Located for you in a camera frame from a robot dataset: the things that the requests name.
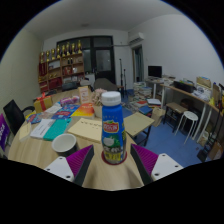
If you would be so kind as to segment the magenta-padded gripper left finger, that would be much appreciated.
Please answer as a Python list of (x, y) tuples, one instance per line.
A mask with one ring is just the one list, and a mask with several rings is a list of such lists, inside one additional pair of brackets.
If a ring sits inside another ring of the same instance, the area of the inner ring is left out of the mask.
[(94, 146), (89, 145), (68, 157), (59, 156), (45, 171), (81, 186), (93, 156)]

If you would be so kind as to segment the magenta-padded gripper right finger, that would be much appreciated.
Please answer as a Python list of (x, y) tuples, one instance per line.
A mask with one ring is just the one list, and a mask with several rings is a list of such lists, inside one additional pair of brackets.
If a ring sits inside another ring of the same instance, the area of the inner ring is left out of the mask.
[(182, 166), (166, 153), (156, 153), (135, 144), (130, 153), (136, 163), (142, 182), (147, 185), (182, 169)]

